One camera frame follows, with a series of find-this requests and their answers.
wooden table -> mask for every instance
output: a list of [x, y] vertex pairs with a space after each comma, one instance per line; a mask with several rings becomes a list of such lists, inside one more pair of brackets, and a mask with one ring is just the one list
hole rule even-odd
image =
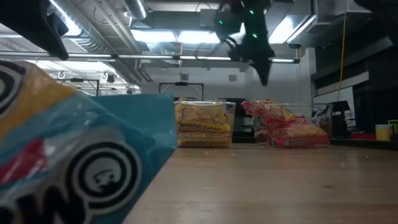
[[124, 224], [398, 223], [398, 152], [179, 149]]

blue chip bag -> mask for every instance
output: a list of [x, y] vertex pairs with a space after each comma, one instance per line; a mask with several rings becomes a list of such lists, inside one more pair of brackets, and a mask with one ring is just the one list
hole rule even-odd
[[91, 98], [0, 61], [0, 223], [122, 223], [177, 147], [172, 95]]

black circular logo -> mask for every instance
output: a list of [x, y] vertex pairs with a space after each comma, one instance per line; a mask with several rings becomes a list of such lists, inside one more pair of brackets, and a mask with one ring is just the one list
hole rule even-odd
[[68, 166], [66, 185], [92, 210], [114, 210], [128, 202], [141, 180], [141, 162], [133, 149], [115, 142], [91, 144]]
[[25, 68], [11, 62], [0, 62], [0, 117], [6, 114], [21, 90]]

pasta package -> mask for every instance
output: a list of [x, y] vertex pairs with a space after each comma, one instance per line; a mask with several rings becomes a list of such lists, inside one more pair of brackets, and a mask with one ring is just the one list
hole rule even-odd
[[234, 103], [184, 100], [175, 104], [179, 147], [229, 147], [232, 144]]
[[307, 147], [329, 143], [329, 136], [317, 121], [294, 113], [289, 105], [271, 100], [246, 101], [242, 107], [253, 115], [255, 138], [260, 144], [279, 147]]
[[232, 144], [230, 133], [179, 132], [179, 147], [229, 147]]
[[175, 119], [180, 131], [227, 133], [231, 131], [225, 104], [217, 102], [179, 101]]
[[172, 95], [94, 100], [0, 61], [0, 223], [122, 223], [177, 147], [174, 118]]

plastic bin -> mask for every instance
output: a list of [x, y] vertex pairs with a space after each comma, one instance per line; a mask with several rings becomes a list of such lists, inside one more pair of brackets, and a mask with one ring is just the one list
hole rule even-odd
[[267, 147], [321, 147], [330, 144], [332, 105], [247, 101], [256, 142]]
[[220, 101], [177, 101], [179, 147], [230, 147], [235, 103]]

